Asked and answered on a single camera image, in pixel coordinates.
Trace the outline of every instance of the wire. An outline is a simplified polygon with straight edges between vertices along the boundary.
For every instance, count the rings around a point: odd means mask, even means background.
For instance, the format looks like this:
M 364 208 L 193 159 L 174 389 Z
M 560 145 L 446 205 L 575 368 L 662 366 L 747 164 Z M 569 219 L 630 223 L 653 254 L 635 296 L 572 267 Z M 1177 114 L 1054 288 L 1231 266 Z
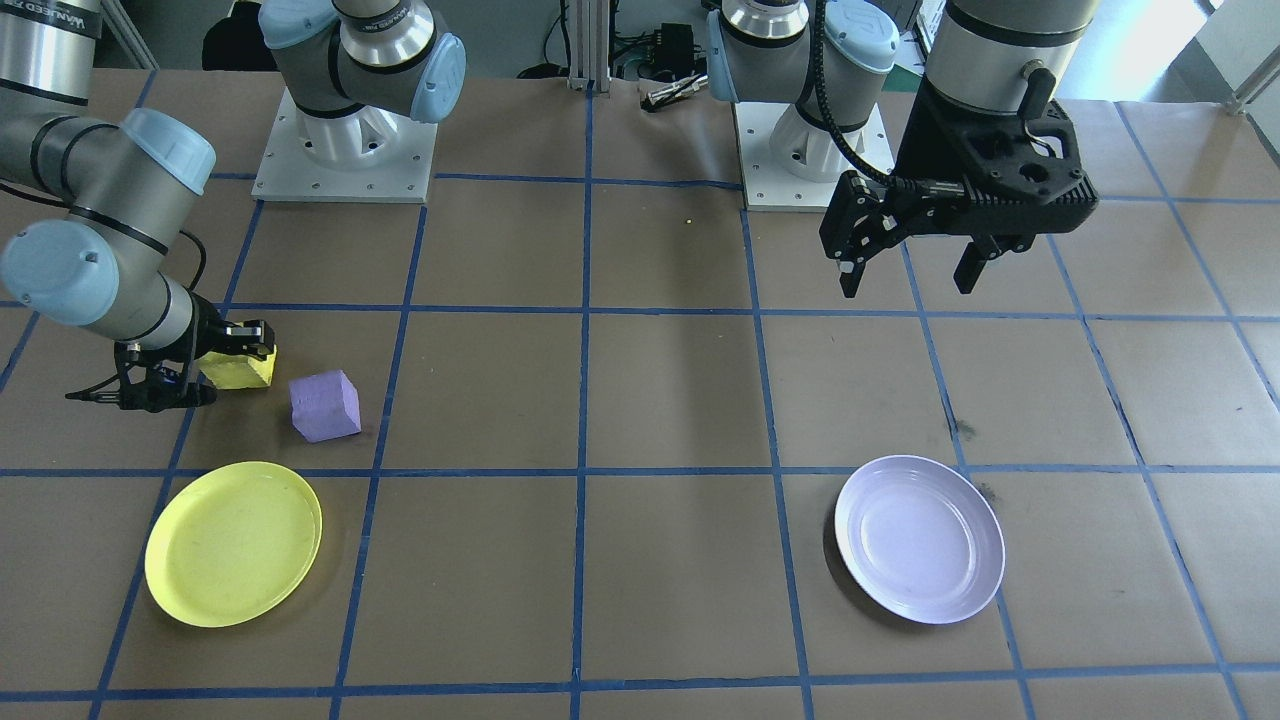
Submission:
M 200 264 L 196 265 L 196 274 L 191 278 L 191 283 L 187 284 L 187 290 L 195 292 L 196 286 L 200 284 L 200 278 L 205 277 L 205 264 L 209 261 L 209 251 L 205 250 L 205 243 L 200 242 L 200 238 L 187 229 L 180 229 L 178 233 L 189 240 L 200 252 Z
M 564 6 L 564 3 L 561 3 L 561 14 L 559 14 L 559 17 L 557 17 L 554 20 L 552 20 L 550 27 L 547 28 L 547 36 L 543 37 L 543 60 L 547 61 L 547 63 L 552 61 L 552 59 L 547 54 L 547 44 L 550 42 L 552 33 L 556 32 L 556 26 L 558 26 L 558 24 L 561 24 L 561 23 L 564 22 L 564 14 L 566 14 L 566 12 L 567 12 L 567 8 Z
M 5 192 L 8 195 L 12 195 L 14 197 L 19 197 L 19 199 L 26 200 L 28 202 L 36 202 L 38 205 L 47 205 L 50 208 L 63 208 L 63 209 L 67 209 L 67 208 L 70 206 L 67 202 L 63 202 L 61 200 L 54 200 L 51 197 L 41 197 L 38 195 L 32 195 L 29 192 L 24 192 L 22 190 L 18 190 L 18 188 L 12 187 L 8 183 L 3 183 L 3 182 L 0 182 L 0 192 Z M 191 283 L 187 284 L 187 290 L 195 291 L 196 286 L 200 284 L 200 278 L 205 277 L 205 265 L 209 264 L 209 250 L 205 249 L 205 243 L 201 242 L 198 237 L 196 237 L 195 234 L 192 234 L 187 229 L 180 229 L 178 232 L 182 236 L 184 236 L 187 240 L 189 240 L 196 246 L 196 251 L 200 252 L 200 264 L 196 266 L 196 274 L 195 274 L 195 277 L 191 278 Z
M 14 197 L 26 200 L 27 202 L 37 202 L 40 205 L 49 205 L 50 208 L 67 208 L 67 204 L 61 200 L 54 200 L 52 197 L 41 197 L 38 195 L 32 195 L 29 192 L 23 192 L 17 187 L 10 187 L 6 183 L 0 182 L 0 191 L 12 195 Z
M 840 149 L 840 154 L 849 160 L 849 164 L 858 168 L 860 173 L 884 187 L 899 187 L 906 190 L 908 186 L 914 183 L 904 178 L 890 176 L 864 160 L 858 151 L 849 146 L 849 141 L 845 140 L 844 133 L 841 133 L 840 128 L 836 126 L 836 118 L 831 113 L 831 102 L 827 99 L 827 78 L 823 72 L 823 56 L 826 54 L 827 45 L 826 27 L 827 0 L 818 0 L 818 6 L 814 10 L 814 23 L 810 31 L 813 32 L 813 37 L 809 42 L 809 67 L 813 70 L 813 88 L 818 97 L 818 110 L 822 113 L 822 123 L 827 126 L 827 132 L 831 135 L 831 140 L 836 143 L 836 147 Z
M 570 51 L 568 45 L 568 4 L 564 0 L 561 1 L 561 36 L 564 37 L 564 65 L 573 67 L 573 54 Z

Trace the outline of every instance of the yellow block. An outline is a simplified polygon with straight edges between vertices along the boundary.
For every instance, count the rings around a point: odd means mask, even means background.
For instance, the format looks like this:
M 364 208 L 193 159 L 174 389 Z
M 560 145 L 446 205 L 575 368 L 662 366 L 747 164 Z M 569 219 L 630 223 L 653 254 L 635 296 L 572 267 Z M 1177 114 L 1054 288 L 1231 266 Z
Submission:
M 279 352 L 273 351 L 266 360 L 259 360 L 252 355 L 210 352 L 200 359 L 200 372 L 205 373 L 218 389 L 270 387 L 278 355 Z

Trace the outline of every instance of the grid square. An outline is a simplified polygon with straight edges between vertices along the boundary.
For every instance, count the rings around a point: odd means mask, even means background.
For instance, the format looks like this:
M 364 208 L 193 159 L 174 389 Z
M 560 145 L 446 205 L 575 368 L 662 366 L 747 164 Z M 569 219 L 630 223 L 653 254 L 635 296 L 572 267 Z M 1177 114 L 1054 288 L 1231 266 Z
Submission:
M 1280 716 L 1280 675 L 1236 673 L 1235 687 L 1249 717 Z
M 111 341 L 40 319 L 0 395 L 4 465 L 168 468 L 182 413 L 122 413 L 111 405 L 63 398 L 114 370 Z
M 803 720 L 799 688 L 607 692 L 582 696 L 584 720 Z
M 576 183 L 436 179 L 413 302 L 581 305 L 582 205 Z
M 1244 115 L 1217 102 L 1121 102 L 1120 110 L 1174 197 L 1280 197 L 1280 170 Z
M 590 465 L 769 464 L 750 318 L 594 315 L 591 336 Z
M 1157 475 L 1178 548 L 1229 662 L 1280 662 L 1280 475 Z
M 257 173 L 283 95 L 279 73 L 165 70 L 146 106 L 202 135 L 218 152 L 215 173 Z
M 972 464 L 1133 464 L 1080 323 L 933 320 Z
M 183 468 L 210 469 L 270 459 L 291 468 L 371 468 L 378 446 L 398 313 L 238 310 L 276 333 L 279 359 L 266 389 L 224 391 L 196 413 L 183 445 Z M 361 432 L 308 443 L 293 427 L 289 380 L 343 370 L 360 395 Z
M 815 213 L 750 213 L 760 306 L 787 310 L 915 310 L 901 252 L 882 252 L 867 270 L 858 297 L 840 290 L 840 270 L 827 259 Z
M 1226 323 L 1093 324 L 1152 465 L 1280 465 L 1280 413 Z
M 1160 186 L 1147 172 L 1115 102 L 1103 100 L 1061 102 L 1075 124 L 1084 169 L 1100 193 L 1160 197 Z
M 436 697 L 348 697 L 342 720 L 563 720 L 566 694 L 485 694 Z
M 594 307 L 750 307 L 741 199 L 708 187 L 595 186 Z
M 977 475 L 1007 541 L 1028 667 L 1212 662 L 1138 475 Z
M 289 700 L 166 700 L 102 703 L 101 720 L 325 720 L 329 702 L 321 698 Z
M 918 319 L 765 318 L 764 336 L 783 465 L 955 462 Z
M 927 310 L 954 313 L 1073 313 L 1062 272 L 1048 241 L 988 263 L 970 295 L 960 295 L 955 269 L 969 238 L 920 237 L 910 243 L 911 266 Z
M 566 90 L 562 78 L 468 77 L 440 123 L 433 169 L 580 178 L 585 137 L 586 97 Z
M 1042 720 L 1202 720 L 1235 716 L 1226 683 L 1216 673 L 1033 680 L 1030 688 L 1036 717 Z
M 1222 314 L 1162 202 L 1105 202 L 1080 229 L 1056 242 L 1085 313 Z
M 741 182 L 733 110 L 708 94 L 660 113 L 640 109 L 663 83 L 614 79 L 595 97 L 591 174 L 649 181 Z
M 1242 329 L 1271 387 L 1280 387 L 1280 323 L 1244 323 Z
M 1280 315 L 1280 205 L 1180 204 L 1178 211 L 1236 315 Z
M 369 480 L 310 478 L 308 482 L 324 509 L 325 528 L 320 552 L 302 584 L 265 615 L 210 632 L 170 618 L 143 583 L 111 675 L 113 688 L 279 688 L 333 683 Z M 174 483 L 174 495 L 187 484 Z M 218 710 L 216 705 L 198 707 L 227 712 L 227 707 Z
M 410 205 L 270 204 L 236 301 L 401 305 L 419 214 Z
M 0 720 L 84 720 L 87 702 L 5 702 L 0 703 Z
M 955 625 L 922 625 L 876 603 L 835 546 L 844 475 L 787 477 L 787 518 L 809 671 L 814 675 L 1012 667 L 995 603 Z
M 576 468 L 579 315 L 413 314 L 385 468 Z
M 348 682 L 567 682 L 576 488 L 384 478 Z
M 844 720 L 850 708 L 859 717 L 982 717 L 1024 720 L 1018 684 L 1007 683 L 910 683 L 904 685 L 815 687 L 817 720 Z
M 773 483 L 589 478 L 582 676 L 796 674 Z
M 227 297 L 232 273 L 253 219 L 251 186 L 251 181 L 209 181 L 205 183 L 205 196 L 192 206 L 184 225 L 209 250 L 205 274 L 196 292 L 212 302 L 221 302 Z M 186 286 L 196 272 L 198 258 L 195 245 L 184 237 L 175 237 L 160 269 Z
M 159 478 L 0 479 L 0 691 L 97 688 L 159 491 Z

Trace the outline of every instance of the blue tape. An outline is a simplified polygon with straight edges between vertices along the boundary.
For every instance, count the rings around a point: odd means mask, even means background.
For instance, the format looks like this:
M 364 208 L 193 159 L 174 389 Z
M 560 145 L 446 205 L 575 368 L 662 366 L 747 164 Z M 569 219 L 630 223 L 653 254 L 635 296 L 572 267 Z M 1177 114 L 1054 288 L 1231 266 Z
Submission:
M 138 92 L 138 99 L 133 102 L 134 110 L 147 104 L 147 97 L 151 95 L 151 87 L 155 85 L 157 74 L 159 70 L 151 70 L 147 74 L 147 82 L 142 85 L 142 92 Z
M 942 411 L 947 419 L 947 429 L 951 433 L 951 447 L 956 454 L 956 462 L 960 474 L 970 479 L 972 474 L 965 460 L 964 443 L 960 441 L 960 425 L 956 421 L 955 409 L 951 405 L 951 393 L 947 389 L 947 379 L 942 372 L 942 360 L 938 357 L 938 348 L 933 341 L 933 331 L 929 328 L 929 316 L 924 309 L 924 296 L 920 293 L 920 282 L 915 274 L 915 265 L 911 263 L 911 251 L 902 243 L 902 264 L 906 266 L 906 279 L 911 284 L 911 297 L 915 300 L 915 309 L 920 316 L 920 331 L 924 333 L 924 345 L 929 351 L 929 363 L 933 365 L 933 378 L 942 397 Z M 1023 711 L 1027 720 L 1036 720 L 1036 705 L 1032 702 L 1030 687 L 1027 684 L 1027 675 L 1023 669 L 1021 651 L 1018 648 L 1018 635 L 1014 633 L 1012 620 L 1009 618 L 1009 606 L 1005 603 L 1005 591 L 996 592 L 996 607 L 1000 611 L 1000 624 L 1005 632 L 1005 642 L 1009 644 L 1009 659 L 1014 666 L 1014 676 L 1018 680 L 1018 692 L 1023 698 Z
M 413 299 L 413 288 L 417 283 L 419 263 L 422 258 L 422 243 L 426 237 L 428 209 L 422 208 L 417 215 L 417 229 L 413 234 L 413 252 L 410 258 L 408 275 L 404 279 L 403 305 L 401 307 L 399 327 L 396 331 L 396 348 L 392 351 L 392 366 L 387 378 L 387 395 L 383 397 L 383 415 L 378 425 L 378 445 L 374 447 L 374 468 L 369 478 L 369 495 L 365 498 L 365 520 L 360 533 L 360 551 L 356 555 L 356 573 L 351 583 L 351 600 L 347 603 L 347 621 L 342 632 L 342 650 L 338 652 L 338 671 L 334 675 L 334 687 L 343 688 L 347 684 L 347 670 L 351 666 L 351 648 L 356 638 L 356 620 L 360 615 L 360 598 L 365 585 L 365 566 L 369 562 L 369 546 L 374 533 L 374 514 L 378 509 L 378 489 L 383 477 L 383 457 L 387 452 L 387 438 L 390 433 L 392 413 L 396 409 L 396 386 L 399 382 L 399 365 L 404 356 L 404 338 L 408 334 L 410 302 Z M 330 720 L 338 720 L 342 715 L 342 694 L 335 694 L 329 705 Z
M 1143 155 L 1143 159 L 1148 164 L 1148 169 L 1151 169 L 1152 174 L 1155 174 L 1155 167 L 1151 165 L 1151 160 L 1146 158 L 1146 155 Z M 1164 190 L 1164 184 L 1161 184 L 1161 190 Z M 1053 252 L 1053 260 L 1057 263 L 1059 272 L 1062 274 L 1062 281 L 1066 283 L 1066 290 L 1071 296 L 1071 304 L 1075 306 L 1076 313 L 1080 314 L 1080 325 L 1084 328 L 1084 337 L 1089 342 L 1089 350 L 1093 352 L 1093 360 L 1098 365 L 1098 372 L 1102 375 L 1102 383 L 1107 388 L 1107 395 L 1111 396 L 1111 402 L 1115 405 L 1116 414 L 1120 418 L 1120 424 L 1124 428 L 1125 438 L 1129 441 L 1129 447 L 1133 451 L 1134 460 L 1138 461 L 1138 470 L 1142 474 L 1142 482 L 1146 486 L 1147 495 L 1156 510 L 1156 518 L 1158 519 L 1160 528 L 1165 534 L 1165 542 L 1169 543 L 1169 548 L 1174 553 L 1174 562 L 1178 566 L 1178 574 L 1181 577 L 1183 585 L 1187 588 L 1187 594 L 1196 610 L 1196 616 L 1199 620 L 1206 639 L 1208 641 L 1210 651 L 1213 653 L 1213 660 L 1222 675 L 1224 682 L 1226 682 L 1228 693 L 1231 696 L 1231 702 L 1235 705 L 1236 714 L 1240 720 L 1247 720 L 1248 714 L 1244 710 L 1244 703 L 1240 701 L 1240 693 L 1236 691 L 1235 682 L 1231 679 L 1231 674 L 1226 669 L 1226 661 L 1222 657 L 1222 650 L 1219 646 L 1217 635 L 1208 621 L 1208 615 L 1204 612 L 1204 605 L 1201 602 L 1199 592 L 1196 589 L 1196 583 L 1192 580 L 1190 573 L 1187 570 L 1187 562 L 1183 560 L 1181 552 L 1178 550 L 1178 541 L 1174 537 L 1172 527 L 1169 524 L 1169 518 L 1165 515 L 1160 495 L 1156 492 L 1156 486 L 1151 479 L 1151 470 L 1142 455 L 1142 448 L 1138 446 L 1138 437 L 1133 432 L 1133 424 L 1129 421 L 1129 415 L 1125 413 L 1124 404 L 1120 401 L 1120 392 L 1116 388 L 1115 379 L 1111 377 L 1111 370 L 1107 368 L 1106 359 L 1102 356 L 1102 348 L 1098 345 L 1097 337 L 1093 334 L 1093 328 L 1089 325 L 1083 305 L 1080 305 L 1080 296 L 1075 292 L 1075 283 L 1071 282 L 1071 274 L 1066 269 L 1062 254 L 1059 251 L 1057 241 L 1053 236 L 1047 236 L 1046 240 Z
M 27 319 L 27 325 L 22 329 L 22 336 L 18 337 L 18 345 L 13 347 L 13 352 L 9 354 L 9 361 L 5 363 L 4 370 L 0 372 L 0 393 L 9 386 L 9 378 L 18 369 L 18 360 L 22 360 L 22 354 L 27 350 L 27 343 L 31 342 L 31 334 L 36 332 L 36 323 L 38 322 L 40 315 L 36 313 L 32 313 L 31 318 Z
M 742 223 L 742 245 L 746 252 L 746 279 L 751 291 L 751 320 L 755 327 L 755 352 L 760 370 L 760 391 L 764 401 L 764 424 L 769 436 L 769 474 L 773 477 L 773 502 L 778 515 L 778 537 L 782 543 L 782 568 L 787 578 L 787 603 L 791 609 L 791 633 L 796 646 L 796 669 L 800 675 L 800 700 L 805 720 L 814 720 L 813 687 L 809 684 L 809 650 L 804 639 L 804 619 L 800 615 L 800 594 L 796 591 L 795 559 L 791 553 L 791 524 L 787 519 L 786 488 L 782 486 L 782 457 L 778 452 L 778 429 L 773 413 L 773 383 L 769 380 L 769 360 L 764 340 L 764 318 L 760 313 L 760 288 L 755 273 L 755 250 L 751 246 L 751 224 L 746 210 L 739 213 Z

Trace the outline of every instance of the light blue joint cap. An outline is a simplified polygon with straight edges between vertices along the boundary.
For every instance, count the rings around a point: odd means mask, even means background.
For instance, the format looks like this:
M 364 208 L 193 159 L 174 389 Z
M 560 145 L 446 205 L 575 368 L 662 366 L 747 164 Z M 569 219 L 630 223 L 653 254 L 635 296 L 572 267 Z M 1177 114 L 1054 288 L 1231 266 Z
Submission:
M 707 53 L 707 77 L 712 86 L 712 97 L 724 102 L 737 102 L 737 88 L 728 69 L 728 54 L 724 51 L 724 33 L 719 26 L 719 10 L 707 15 L 707 37 L 712 49 Z
M 198 132 L 147 108 L 129 113 L 120 129 L 187 190 L 205 193 L 205 181 L 214 170 L 218 154 Z
M 91 228 L 41 220 L 0 254 L 0 281 L 23 305 L 64 325 L 91 325 L 115 304 L 120 269 Z
M 337 22 L 333 0 L 266 0 L 257 13 L 262 40 L 270 50 L 306 42 Z
M 438 123 L 449 117 L 462 95 L 466 74 L 467 50 L 458 36 L 447 32 L 436 41 L 426 60 L 408 117 L 420 123 Z
M 850 63 L 877 74 L 893 69 L 901 42 L 893 19 L 865 0 L 828 0 L 827 40 Z

